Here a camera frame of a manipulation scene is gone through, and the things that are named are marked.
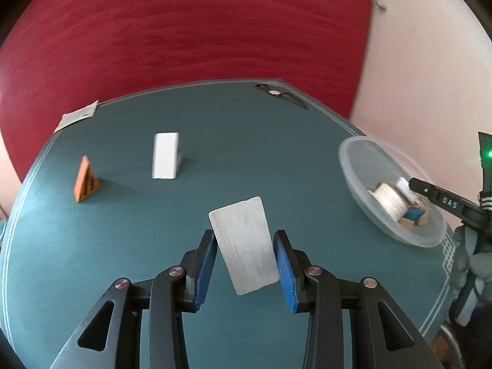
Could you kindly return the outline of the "blue block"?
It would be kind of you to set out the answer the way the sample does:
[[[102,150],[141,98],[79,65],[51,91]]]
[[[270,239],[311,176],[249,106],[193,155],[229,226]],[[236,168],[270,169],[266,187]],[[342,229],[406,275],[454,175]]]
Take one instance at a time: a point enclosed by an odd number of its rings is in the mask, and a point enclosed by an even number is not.
[[[404,214],[404,218],[412,222],[418,222],[418,220],[425,214],[425,210],[417,207],[410,207]]]

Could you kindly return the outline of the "tan cube block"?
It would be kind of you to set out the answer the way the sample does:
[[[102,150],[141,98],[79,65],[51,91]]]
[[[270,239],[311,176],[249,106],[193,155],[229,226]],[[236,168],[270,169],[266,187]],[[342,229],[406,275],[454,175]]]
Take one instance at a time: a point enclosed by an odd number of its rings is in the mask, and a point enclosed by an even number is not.
[[[409,208],[404,216],[398,220],[398,224],[404,229],[411,231],[415,226],[424,226],[429,220],[429,214],[421,208]]]

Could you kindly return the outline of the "grey striped wedge block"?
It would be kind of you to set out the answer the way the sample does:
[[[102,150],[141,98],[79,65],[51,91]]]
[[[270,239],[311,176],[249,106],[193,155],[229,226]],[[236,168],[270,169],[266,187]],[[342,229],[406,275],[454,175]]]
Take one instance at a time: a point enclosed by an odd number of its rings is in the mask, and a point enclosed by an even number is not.
[[[255,292],[279,280],[259,196],[213,210],[208,218],[237,295]]]

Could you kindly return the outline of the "clear plastic bowl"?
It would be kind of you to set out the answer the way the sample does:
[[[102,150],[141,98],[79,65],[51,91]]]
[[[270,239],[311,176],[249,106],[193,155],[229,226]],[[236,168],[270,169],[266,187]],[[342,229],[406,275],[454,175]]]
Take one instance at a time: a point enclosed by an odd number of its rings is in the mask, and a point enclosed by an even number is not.
[[[345,139],[339,163],[348,188],[366,216],[393,239],[419,248],[444,242],[442,211],[410,190],[410,179],[430,182],[426,170],[387,142],[367,136]]]

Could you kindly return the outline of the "green table mat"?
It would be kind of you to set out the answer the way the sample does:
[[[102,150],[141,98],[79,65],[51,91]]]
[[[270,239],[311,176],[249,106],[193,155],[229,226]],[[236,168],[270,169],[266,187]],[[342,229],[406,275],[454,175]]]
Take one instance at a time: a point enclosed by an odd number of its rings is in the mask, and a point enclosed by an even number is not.
[[[157,276],[219,234],[208,294],[184,316],[193,368],[299,368],[308,316],[270,279],[283,230],[314,265],[370,276],[426,340],[450,308],[453,245],[398,242],[359,207],[339,147],[359,130],[294,88],[202,82],[99,105],[50,133],[22,182],[1,257],[1,324],[48,368],[110,284]]]

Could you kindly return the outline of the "white wedge block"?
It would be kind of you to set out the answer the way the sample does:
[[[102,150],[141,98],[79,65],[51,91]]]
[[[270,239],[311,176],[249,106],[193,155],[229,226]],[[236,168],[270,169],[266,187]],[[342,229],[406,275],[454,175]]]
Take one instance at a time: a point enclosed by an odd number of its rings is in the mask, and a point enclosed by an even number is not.
[[[179,133],[157,133],[153,142],[152,178],[175,179],[181,160]]]

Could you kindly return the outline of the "orange striped wedge block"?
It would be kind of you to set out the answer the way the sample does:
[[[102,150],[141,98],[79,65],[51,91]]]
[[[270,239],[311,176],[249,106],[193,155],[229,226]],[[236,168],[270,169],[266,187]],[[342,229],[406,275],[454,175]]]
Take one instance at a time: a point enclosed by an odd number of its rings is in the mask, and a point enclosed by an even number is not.
[[[97,191],[100,186],[101,183],[93,173],[88,156],[84,155],[81,159],[73,188],[75,202],[82,202],[82,200]]]

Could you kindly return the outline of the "black glasses on table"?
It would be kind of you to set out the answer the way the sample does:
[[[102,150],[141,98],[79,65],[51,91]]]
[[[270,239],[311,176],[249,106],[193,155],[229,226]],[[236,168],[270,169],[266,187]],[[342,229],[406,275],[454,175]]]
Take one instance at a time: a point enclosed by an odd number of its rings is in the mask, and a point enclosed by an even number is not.
[[[289,102],[293,103],[294,105],[304,110],[308,110],[308,104],[302,98],[291,93],[291,91],[287,90],[284,87],[272,85],[266,82],[257,83],[255,87],[259,90],[264,91],[270,96],[287,99],[289,100]]]

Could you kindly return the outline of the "white paper label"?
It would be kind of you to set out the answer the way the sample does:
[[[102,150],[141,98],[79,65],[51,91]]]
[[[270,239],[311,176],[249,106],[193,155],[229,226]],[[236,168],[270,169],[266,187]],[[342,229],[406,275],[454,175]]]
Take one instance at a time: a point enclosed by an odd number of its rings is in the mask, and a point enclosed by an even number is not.
[[[71,113],[62,114],[61,120],[56,126],[54,133],[61,131],[75,122],[82,121],[84,119],[91,118],[97,110],[98,100],[88,104],[86,107],[79,108]]]

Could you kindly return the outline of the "red quilted sofa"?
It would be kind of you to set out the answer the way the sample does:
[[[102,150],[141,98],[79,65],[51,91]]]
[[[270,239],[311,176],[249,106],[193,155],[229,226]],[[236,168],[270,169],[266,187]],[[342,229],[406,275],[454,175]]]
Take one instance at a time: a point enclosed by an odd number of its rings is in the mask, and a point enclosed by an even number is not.
[[[1,47],[1,132],[25,177],[62,114],[213,79],[280,78],[349,116],[372,0],[33,0]]]

